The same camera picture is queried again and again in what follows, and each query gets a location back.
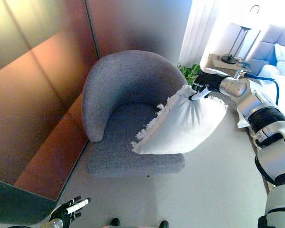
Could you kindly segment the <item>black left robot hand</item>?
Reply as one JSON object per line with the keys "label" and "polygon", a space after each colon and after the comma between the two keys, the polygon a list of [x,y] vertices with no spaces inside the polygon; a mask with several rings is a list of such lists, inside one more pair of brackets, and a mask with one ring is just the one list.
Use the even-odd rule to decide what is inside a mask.
{"label": "black left robot hand", "polygon": [[61,221],[61,228],[68,228],[69,225],[81,216],[79,212],[83,207],[85,207],[91,198],[81,199],[81,196],[77,196],[70,201],[60,205],[56,208],[50,216],[49,222]]}

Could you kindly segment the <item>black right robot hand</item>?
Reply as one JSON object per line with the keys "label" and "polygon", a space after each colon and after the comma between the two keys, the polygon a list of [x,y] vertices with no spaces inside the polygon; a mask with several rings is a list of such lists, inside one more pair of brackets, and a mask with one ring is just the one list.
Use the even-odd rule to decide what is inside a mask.
{"label": "black right robot hand", "polygon": [[192,85],[192,89],[196,93],[190,96],[189,99],[192,101],[199,100],[202,97],[208,96],[211,91],[219,92],[221,82],[227,77],[229,75],[200,73]]}

